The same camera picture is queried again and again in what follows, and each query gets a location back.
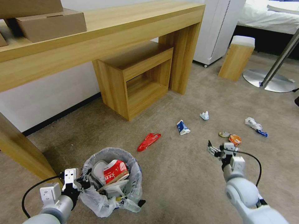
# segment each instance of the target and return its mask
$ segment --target white wall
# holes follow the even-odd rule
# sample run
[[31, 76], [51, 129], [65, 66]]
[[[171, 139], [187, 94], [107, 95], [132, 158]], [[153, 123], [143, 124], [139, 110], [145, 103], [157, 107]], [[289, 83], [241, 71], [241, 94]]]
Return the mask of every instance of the white wall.
[[[149, 0], [61, 0], [78, 11]], [[0, 93], [0, 112], [21, 132], [99, 92], [91, 62]]]

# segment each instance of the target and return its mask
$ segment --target wooden stool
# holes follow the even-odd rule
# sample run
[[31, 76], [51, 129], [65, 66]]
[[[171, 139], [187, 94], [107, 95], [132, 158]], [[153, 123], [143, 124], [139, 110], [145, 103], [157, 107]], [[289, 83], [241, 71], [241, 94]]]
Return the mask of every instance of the wooden stool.
[[173, 47], [147, 41], [93, 62], [103, 102], [131, 120], [168, 91]]
[[234, 36], [218, 76], [237, 81], [254, 50], [254, 43], [252, 37]]

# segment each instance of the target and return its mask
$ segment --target round metal base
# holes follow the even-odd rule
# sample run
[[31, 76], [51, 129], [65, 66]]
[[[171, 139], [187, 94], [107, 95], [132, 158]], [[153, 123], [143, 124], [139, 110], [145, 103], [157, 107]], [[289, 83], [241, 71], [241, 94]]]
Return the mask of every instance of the round metal base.
[[[260, 87], [260, 83], [264, 80], [268, 71], [249, 69], [243, 72], [244, 79], [250, 84]], [[272, 92], [291, 92], [295, 89], [295, 84], [288, 80], [286, 77], [276, 74], [273, 79], [268, 83], [264, 90]]]

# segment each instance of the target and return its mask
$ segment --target gray carpet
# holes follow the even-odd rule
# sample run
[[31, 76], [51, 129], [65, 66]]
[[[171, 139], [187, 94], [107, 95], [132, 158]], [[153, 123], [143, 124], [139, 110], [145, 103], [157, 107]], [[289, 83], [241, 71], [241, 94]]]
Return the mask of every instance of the gray carpet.
[[[247, 68], [269, 69], [276, 56], [254, 53]], [[166, 96], [128, 122], [107, 108], [102, 99], [67, 115], [32, 134], [29, 139], [43, 151], [56, 172], [82, 167], [90, 155], [107, 146], [132, 153], [143, 171], [143, 199], [140, 213], [116, 210], [105, 219], [78, 201], [68, 223], [242, 223], [224, 194], [221, 163], [206, 151], [208, 140], [218, 146], [225, 139], [219, 131], [242, 138], [240, 149], [254, 154], [263, 165], [259, 185], [265, 200], [291, 223], [298, 221], [299, 207], [299, 107], [298, 93], [273, 93], [258, 89], [243, 78], [237, 82], [217, 77], [223, 59], [208, 68], [193, 63], [185, 95], [169, 91]], [[288, 59], [280, 73], [299, 82], [299, 62]], [[210, 119], [199, 117], [208, 110]], [[244, 124], [253, 117], [268, 138]], [[183, 119], [191, 129], [180, 136], [176, 123]], [[136, 148], [149, 133], [162, 137], [143, 152]], [[246, 175], [255, 182], [258, 165], [245, 156]], [[22, 223], [24, 192], [37, 177], [0, 153], [1, 223]], [[31, 215], [41, 209], [38, 189], [28, 195]]]

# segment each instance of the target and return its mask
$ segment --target trash can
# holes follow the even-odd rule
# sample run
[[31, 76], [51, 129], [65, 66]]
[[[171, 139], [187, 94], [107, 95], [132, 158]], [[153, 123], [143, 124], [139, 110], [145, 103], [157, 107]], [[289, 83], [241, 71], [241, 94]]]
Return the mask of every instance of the trash can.
[[[107, 196], [97, 192], [97, 190], [102, 186], [91, 175], [90, 170], [100, 160], [104, 160], [105, 162], [109, 163], [115, 159], [122, 160], [126, 164], [130, 174], [128, 179], [129, 182], [123, 189], [125, 196], [118, 198], [107, 198]], [[80, 193], [79, 198], [98, 217], [108, 217], [116, 208], [127, 209], [132, 212], [139, 212], [141, 210], [141, 207], [138, 206], [142, 196], [141, 168], [136, 159], [127, 151], [119, 148], [107, 147], [93, 154], [84, 163], [83, 178], [85, 180], [89, 180], [91, 187], [83, 190]]]

